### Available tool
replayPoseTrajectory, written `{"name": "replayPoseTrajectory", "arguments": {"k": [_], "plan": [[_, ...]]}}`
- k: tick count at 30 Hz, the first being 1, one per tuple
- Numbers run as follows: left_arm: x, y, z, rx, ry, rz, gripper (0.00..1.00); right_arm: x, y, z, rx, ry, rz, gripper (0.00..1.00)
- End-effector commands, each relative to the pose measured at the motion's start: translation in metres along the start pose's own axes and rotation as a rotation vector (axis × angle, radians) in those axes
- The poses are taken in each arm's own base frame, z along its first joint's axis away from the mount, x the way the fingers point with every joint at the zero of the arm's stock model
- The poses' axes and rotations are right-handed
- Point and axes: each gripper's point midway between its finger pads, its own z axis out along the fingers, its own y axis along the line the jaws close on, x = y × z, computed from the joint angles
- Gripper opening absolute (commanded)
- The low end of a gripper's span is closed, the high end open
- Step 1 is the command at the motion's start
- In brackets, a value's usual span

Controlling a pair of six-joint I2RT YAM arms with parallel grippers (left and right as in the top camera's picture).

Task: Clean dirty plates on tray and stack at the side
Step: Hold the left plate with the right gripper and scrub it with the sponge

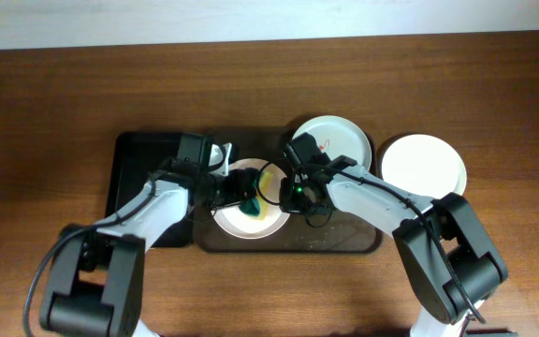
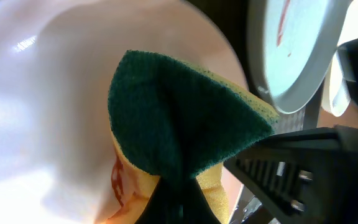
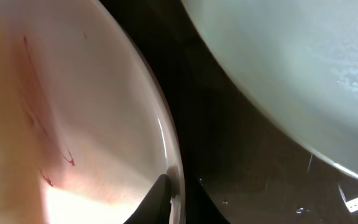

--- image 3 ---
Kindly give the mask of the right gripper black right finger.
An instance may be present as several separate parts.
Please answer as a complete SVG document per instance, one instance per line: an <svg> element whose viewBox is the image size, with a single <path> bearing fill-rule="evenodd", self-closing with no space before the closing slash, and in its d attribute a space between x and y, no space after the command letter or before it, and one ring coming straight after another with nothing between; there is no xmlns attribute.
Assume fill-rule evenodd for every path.
<svg viewBox="0 0 358 224"><path fill-rule="evenodd" d="M230 224L215 206L199 180L195 179L195 204L197 210L195 223L199 224Z"/></svg>

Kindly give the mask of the white plate with pinkish tint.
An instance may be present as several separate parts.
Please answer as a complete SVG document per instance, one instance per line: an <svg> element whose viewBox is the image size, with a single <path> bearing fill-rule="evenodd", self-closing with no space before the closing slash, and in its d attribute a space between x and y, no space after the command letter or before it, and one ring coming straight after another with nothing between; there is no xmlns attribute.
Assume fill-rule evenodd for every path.
<svg viewBox="0 0 358 224"><path fill-rule="evenodd" d="M99 1L0 1L0 223L124 223L162 174L185 221L158 83Z"/></svg>

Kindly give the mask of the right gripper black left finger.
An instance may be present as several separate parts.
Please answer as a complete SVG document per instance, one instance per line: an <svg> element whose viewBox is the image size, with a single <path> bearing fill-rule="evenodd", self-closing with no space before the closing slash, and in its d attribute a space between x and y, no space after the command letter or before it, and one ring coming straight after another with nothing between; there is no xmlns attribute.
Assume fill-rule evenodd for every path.
<svg viewBox="0 0 358 224"><path fill-rule="evenodd" d="M168 175L160 175L124 224L169 224L171 192Z"/></svg>

